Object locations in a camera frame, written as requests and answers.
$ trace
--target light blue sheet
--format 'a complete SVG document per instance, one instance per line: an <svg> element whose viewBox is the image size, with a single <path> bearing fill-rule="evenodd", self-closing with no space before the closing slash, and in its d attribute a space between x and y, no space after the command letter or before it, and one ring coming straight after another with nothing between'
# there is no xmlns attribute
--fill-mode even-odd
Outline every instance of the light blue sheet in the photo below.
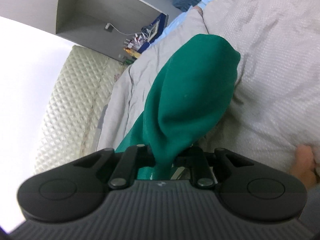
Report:
<svg viewBox="0 0 320 240"><path fill-rule="evenodd" d="M203 10L206 5L213 0L202 0L200 3L198 3L198 6ZM166 37L170 32L172 32L175 28L177 28L186 18L187 12L183 12L180 15L178 15L162 32L162 34L150 45L153 46L157 44L159 41L161 41L164 37Z"/></svg>

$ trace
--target metal screw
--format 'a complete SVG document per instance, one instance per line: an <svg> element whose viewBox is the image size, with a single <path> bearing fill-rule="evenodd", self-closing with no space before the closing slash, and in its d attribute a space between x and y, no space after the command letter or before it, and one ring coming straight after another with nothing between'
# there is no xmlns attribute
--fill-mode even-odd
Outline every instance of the metal screw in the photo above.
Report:
<svg viewBox="0 0 320 240"><path fill-rule="evenodd" d="M115 178L112 181L110 181L110 184L114 187L121 187L124 186L127 183L127 181L123 178Z"/></svg>
<svg viewBox="0 0 320 240"><path fill-rule="evenodd" d="M201 178L198 180L197 183L200 187L209 187L212 186L214 182L212 179L209 178Z"/></svg>

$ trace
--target bed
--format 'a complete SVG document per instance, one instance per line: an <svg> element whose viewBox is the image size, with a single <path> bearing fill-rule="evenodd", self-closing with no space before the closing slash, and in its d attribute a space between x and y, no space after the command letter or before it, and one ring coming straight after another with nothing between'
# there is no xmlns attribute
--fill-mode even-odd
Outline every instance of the bed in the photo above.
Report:
<svg viewBox="0 0 320 240"><path fill-rule="evenodd" d="M225 38L241 54L234 97L218 125L199 139L202 149L225 147L288 171L295 147L303 143L312 146L320 163L319 4L320 0L213 0L203 13L189 10L182 23L114 84L108 107L95 117L95 124L100 122L91 133L98 141L94 148L117 148L143 111L157 73L175 51L202 33ZM312 214L315 199L308 199L301 217L316 231L320 218Z"/></svg>

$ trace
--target cream quilted panel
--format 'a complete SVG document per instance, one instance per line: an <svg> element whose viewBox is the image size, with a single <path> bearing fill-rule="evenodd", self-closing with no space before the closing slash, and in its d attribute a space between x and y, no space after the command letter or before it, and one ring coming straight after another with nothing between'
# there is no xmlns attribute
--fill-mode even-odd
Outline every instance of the cream quilted panel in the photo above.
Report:
<svg viewBox="0 0 320 240"><path fill-rule="evenodd" d="M120 62L91 49L72 48L44 116L36 173L91 153L102 109L124 68Z"/></svg>

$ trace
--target mattress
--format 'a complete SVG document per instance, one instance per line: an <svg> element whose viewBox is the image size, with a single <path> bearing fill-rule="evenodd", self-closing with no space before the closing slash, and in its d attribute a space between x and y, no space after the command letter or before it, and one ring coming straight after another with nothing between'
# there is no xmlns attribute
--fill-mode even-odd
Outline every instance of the mattress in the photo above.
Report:
<svg viewBox="0 0 320 240"><path fill-rule="evenodd" d="M125 66L103 54L74 46L54 85L41 125L35 172L95 151L97 126Z"/></svg>

